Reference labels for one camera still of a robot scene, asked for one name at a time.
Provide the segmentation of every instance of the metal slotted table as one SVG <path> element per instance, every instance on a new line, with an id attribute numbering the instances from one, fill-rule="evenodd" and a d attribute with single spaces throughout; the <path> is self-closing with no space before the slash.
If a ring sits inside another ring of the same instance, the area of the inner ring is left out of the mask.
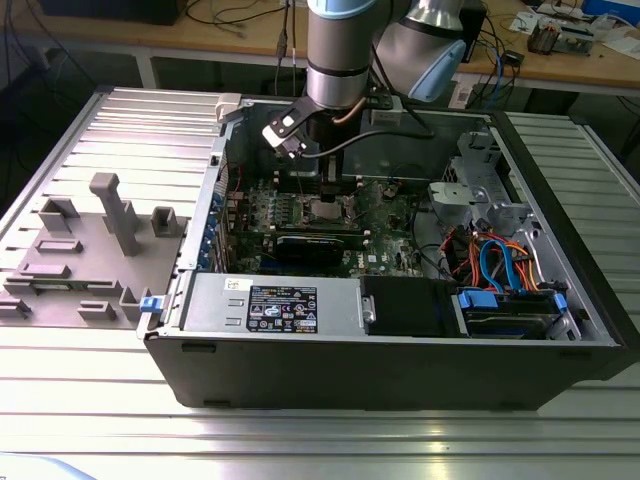
<path id="1" fill-rule="evenodd" d="M 120 176 L 137 212 L 161 201 L 192 215 L 218 99 L 94 95 L 0 222 L 0 277 L 42 226 L 34 212 L 47 196 L 100 211 L 88 190 L 98 170 Z M 637 185 L 588 127 L 511 120 L 639 320 Z M 538 412 L 193 410 L 176 402 L 133 331 L 5 327 L 0 391 L 0 451 L 53 456 L 100 479 L 601 479 L 637 478 L 640 468 L 637 365 L 578 384 Z"/>

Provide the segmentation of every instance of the power supply label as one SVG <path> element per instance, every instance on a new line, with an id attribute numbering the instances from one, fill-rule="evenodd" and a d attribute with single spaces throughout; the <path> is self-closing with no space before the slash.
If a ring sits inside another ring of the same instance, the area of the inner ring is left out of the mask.
<path id="1" fill-rule="evenodd" d="M 247 330 L 260 333 L 318 333 L 317 289 L 252 286 Z"/>

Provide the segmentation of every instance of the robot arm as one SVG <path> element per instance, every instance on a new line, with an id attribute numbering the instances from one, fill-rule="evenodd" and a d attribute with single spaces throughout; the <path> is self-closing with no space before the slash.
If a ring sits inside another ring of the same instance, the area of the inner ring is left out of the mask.
<path id="1" fill-rule="evenodd" d="M 307 148 L 302 125 L 321 151 L 357 135 L 361 115 L 351 112 L 368 94 L 372 45 L 374 71 L 392 93 L 435 100 L 464 55 L 462 1 L 309 0 L 307 95 L 264 128 L 265 139 L 296 158 Z M 342 157 L 320 160 L 321 192 L 329 198 L 340 182 Z"/>

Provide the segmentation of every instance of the white sticker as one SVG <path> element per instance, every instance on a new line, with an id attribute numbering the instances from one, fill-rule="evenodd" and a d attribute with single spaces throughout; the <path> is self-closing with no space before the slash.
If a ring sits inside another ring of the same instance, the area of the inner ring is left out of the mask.
<path id="1" fill-rule="evenodd" d="M 224 281 L 225 290 L 234 290 L 236 292 L 248 292 L 251 290 L 253 280 L 250 278 L 227 278 Z"/>

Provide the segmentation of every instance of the circuit board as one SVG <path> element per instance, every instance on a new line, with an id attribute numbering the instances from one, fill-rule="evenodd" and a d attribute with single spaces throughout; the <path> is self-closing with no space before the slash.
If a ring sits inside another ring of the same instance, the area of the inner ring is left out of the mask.
<path id="1" fill-rule="evenodd" d="M 365 181 L 336 202 L 317 195 L 279 192 L 262 183 L 238 202 L 230 234 L 234 271 L 245 274 L 350 278 L 361 275 L 422 276 L 411 242 L 410 221 L 417 201 L 397 184 Z M 279 261 L 274 245 L 286 235 L 336 239 L 344 246 L 336 265 L 299 265 Z"/>

